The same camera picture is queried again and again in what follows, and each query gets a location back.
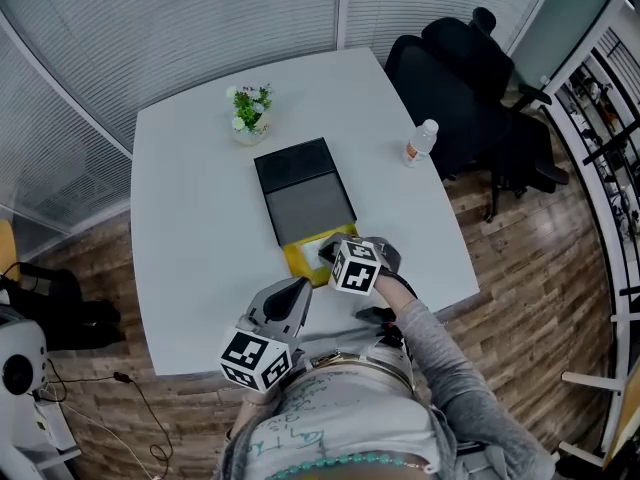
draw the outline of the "window blind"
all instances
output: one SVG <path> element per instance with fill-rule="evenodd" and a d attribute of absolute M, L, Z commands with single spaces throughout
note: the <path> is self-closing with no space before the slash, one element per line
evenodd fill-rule
<path fill-rule="evenodd" d="M 126 148 L 190 86 L 335 48 L 336 0 L 0 0 L 38 58 Z"/>
<path fill-rule="evenodd" d="M 497 20 L 492 37 L 506 50 L 515 40 L 537 0 L 349 0 L 345 45 L 369 46 L 386 62 L 394 41 L 403 34 L 420 35 L 432 21 L 451 16 L 465 23 L 476 7 L 486 7 Z"/>
<path fill-rule="evenodd" d="M 131 161 L 0 30 L 0 203 L 68 231 L 129 194 Z"/>

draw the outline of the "wooden floor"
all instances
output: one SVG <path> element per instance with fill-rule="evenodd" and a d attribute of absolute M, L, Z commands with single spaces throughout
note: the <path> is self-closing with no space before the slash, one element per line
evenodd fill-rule
<path fill-rule="evenodd" d="M 530 190 L 520 201 L 505 193 L 491 224 L 482 219 L 488 176 L 446 183 L 481 291 L 439 313 L 499 399 L 549 451 L 560 440 L 591 448 L 597 443 L 607 397 L 563 383 L 560 375 L 564 370 L 606 375 L 612 346 L 598 235 L 566 154 L 558 143 L 554 148 L 557 163 L 571 171 L 571 183 L 555 194 Z M 242 390 L 211 374 L 154 375 L 136 296 L 128 214 L 70 239 L 39 262 L 71 269 L 86 299 L 111 299 L 123 316 L 126 342 L 54 353 L 60 375 L 73 379 L 120 371 L 135 378 L 175 447 L 168 478 L 208 478 Z M 69 391 L 67 406 L 118 434 L 152 476 L 162 472 L 148 448 L 162 444 L 163 435 L 132 386 L 76 383 Z M 82 479 L 143 478 L 134 458 L 110 434 L 69 409 L 65 414 L 83 451 L 75 461 Z"/>

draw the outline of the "yellow chair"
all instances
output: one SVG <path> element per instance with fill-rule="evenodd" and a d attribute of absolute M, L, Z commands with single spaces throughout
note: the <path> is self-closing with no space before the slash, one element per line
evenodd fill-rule
<path fill-rule="evenodd" d="M 11 223 L 6 219 L 0 220 L 0 274 L 16 261 L 18 261 L 18 253 Z M 20 282 L 20 268 L 15 266 L 9 270 L 7 278 Z"/>

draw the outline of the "white robot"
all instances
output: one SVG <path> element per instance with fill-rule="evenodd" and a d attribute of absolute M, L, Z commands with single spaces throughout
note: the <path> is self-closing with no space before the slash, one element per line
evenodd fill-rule
<path fill-rule="evenodd" d="M 47 346 L 40 326 L 0 306 L 0 477 L 43 478 L 36 465 L 13 446 L 14 413 L 10 408 L 18 397 L 42 386 L 46 362 Z"/>
<path fill-rule="evenodd" d="M 291 370 L 312 290 L 311 281 L 294 277 L 258 292 L 225 334 L 220 365 L 227 379 L 266 393 Z"/>

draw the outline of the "white table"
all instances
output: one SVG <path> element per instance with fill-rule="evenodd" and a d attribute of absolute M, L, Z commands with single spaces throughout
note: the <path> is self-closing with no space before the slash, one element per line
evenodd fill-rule
<path fill-rule="evenodd" d="M 271 135 L 231 138 L 230 85 L 270 82 Z M 368 49 L 301 57 L 214 80 L 138 114 L 133 260 L 157 374 L 218 370 L 218 347 L 260 289 L 286 277 L 255 157 L 324 137 L 362 236 L 400 251 L 400 274 L 432 311 L 478 292 L 458 223 L 430 159 L 401 162 L 414 125 Z M 359 327 L 362 297 L 314 290 L 304 334 Z"/>

